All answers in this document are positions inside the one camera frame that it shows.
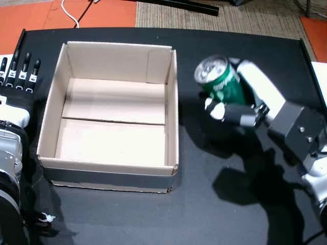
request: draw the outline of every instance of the robotic hand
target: robotic hand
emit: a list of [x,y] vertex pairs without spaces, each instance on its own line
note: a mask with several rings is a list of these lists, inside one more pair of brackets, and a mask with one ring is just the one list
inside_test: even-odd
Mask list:
[[241,127],[255,128],[265,122],[268,136],[298,166],[301,178],[313,193],[320,221],[327,232],[325,120],[308,107],[286,101],[268,77],[252,62],[234,58],[228,61],[235,69],[236,76],[251,91],[252,102],[249,105],[226,104],[208,97],[205,100],[205,110],[216,120]]
[[24,128],[33,110],[33,89],[40,60],[27,80],[31,54],[27,53],[16,79],[19,52],[13,57],[8,78],[0,83],[0,243],[27,244],[20,213],[20,175],[29,161],[29,142]]

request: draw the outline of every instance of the open cardboard box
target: open cardboard box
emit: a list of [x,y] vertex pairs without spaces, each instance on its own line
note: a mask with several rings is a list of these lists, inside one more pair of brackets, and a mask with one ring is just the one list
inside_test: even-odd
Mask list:
[[55,185],[168,192],[178,170],[176,52],[63,44],[37,148]]

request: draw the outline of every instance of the black metal bracket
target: black metal bracket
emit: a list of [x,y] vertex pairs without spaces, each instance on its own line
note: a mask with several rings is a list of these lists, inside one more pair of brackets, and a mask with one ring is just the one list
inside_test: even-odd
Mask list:
[[186,9],[195,11],[198,13],[204,13],[209,15],[218,16],[219,8],[215,6],[211,6],[208,4],[200,4],[195,3],[189,0],[130,0],[130,1],[138,1],[144,3],[151,3],[151,4],[160,4],[169,7],[179,8],[179,9]]

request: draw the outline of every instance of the soda can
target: soda can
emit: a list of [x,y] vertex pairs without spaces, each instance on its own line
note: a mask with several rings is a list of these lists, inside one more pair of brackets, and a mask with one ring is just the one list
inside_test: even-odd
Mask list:
[[196,67],[194,78],[213,100],[246,104],[240,77],[226,57],[214,55],[204,59]]

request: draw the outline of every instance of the black table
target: black table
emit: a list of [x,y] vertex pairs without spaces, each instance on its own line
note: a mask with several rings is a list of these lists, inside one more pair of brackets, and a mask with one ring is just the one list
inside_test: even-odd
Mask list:
[[[177,50],[179,178],[168,194],[55,187],[42,179],[33,191],[23,191],[23,206],[57,216],[59,233],[48,238],[31,231],[33,244],[290,245],[321,230],[296,170],[285,163],[266,129],[253,134],[213,121],[203,112],[201,89],[193,80],[196,65],[209,55],[248,58],[287,99],[323,111],[300,41],[172,29],[28,31],[21,51],[32,52],[31,63],[42,60],[28,129],[32,154],[59,50],[67,41],[160,44]],[[40,174],[37,168],[34,181]],[[310,244],[326,243],[319,236]]]

